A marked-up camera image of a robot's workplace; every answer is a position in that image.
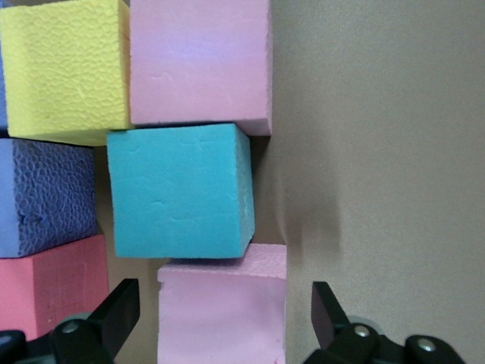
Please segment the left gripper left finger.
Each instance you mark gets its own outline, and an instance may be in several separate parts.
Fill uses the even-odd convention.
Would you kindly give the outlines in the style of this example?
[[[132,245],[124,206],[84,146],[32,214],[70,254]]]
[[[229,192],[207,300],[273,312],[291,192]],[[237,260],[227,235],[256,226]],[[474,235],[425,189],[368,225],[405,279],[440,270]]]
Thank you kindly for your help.
[[[69,318],[27,344],[27,363],[113,363],[139,320],[139,281],[122,280],[87,317]]]

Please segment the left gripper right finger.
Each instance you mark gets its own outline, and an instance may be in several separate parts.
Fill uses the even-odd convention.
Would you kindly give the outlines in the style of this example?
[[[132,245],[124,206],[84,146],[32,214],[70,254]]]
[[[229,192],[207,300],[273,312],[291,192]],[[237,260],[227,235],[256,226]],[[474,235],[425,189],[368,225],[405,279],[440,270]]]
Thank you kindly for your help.
[[[351,322],[324,281],[312,284],[311,323],[320,347],[306,363],[465,363],[452,346],[437,337],[416,334],[399,345],[364,322]]]

